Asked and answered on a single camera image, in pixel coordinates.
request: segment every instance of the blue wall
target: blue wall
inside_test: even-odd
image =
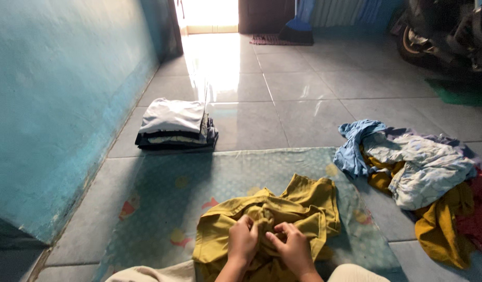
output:
[[[42,242],[176,46],[167,0],[142,3],[0,0],[0,219]]]

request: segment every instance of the doormat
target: doormat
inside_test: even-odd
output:
[[[251,40],[249,41],[251,44],[255,45],[292,45],[292,46],[312,46],[313,43],[298,43],[298,42],[289,42],[286,40],[281,40],[278,37],[278,34],[254,34],[251,36]]]
[[[329,178],[337,188],[342,232],[326,241],[333,258],[316,262],[324,278],[340,264],[355,263],[391,281],[405,280],[356,187],[333,164],[335,152],[322,147],[145,156],[94,281],[132,266],[163,268],[190,260],[202,214],[263,187],[280,195],[294,173]]]
[[[482,107],[482,82],[426,79],[426,82],[447,104]]]

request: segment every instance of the blue cloth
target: blue cloth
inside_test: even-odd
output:
[[[355,121],[351,124],[343,124],[338,127],[338,132],[347,138],[347,142],[343,144],[335,153],[333,162],[343,172],[347,173],[352,179],[358,176],[368,176],[369,167],[363,161],[359,144],[364,137],[373,132],[382,131],[385,124],[378,120],[363,119]]]

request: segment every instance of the black folded clothes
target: black folded clothes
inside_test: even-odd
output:
[[[197,134],[199,138],[183,136],[183,132],[187,131],[158,131],[153,133],[138,133],[135,145],[143,150],[170,150],[170,151],[212,151],[218,140],[218,130],[213,125],[213,119],[207,117],[206,126],[202,125],[204,130]]]

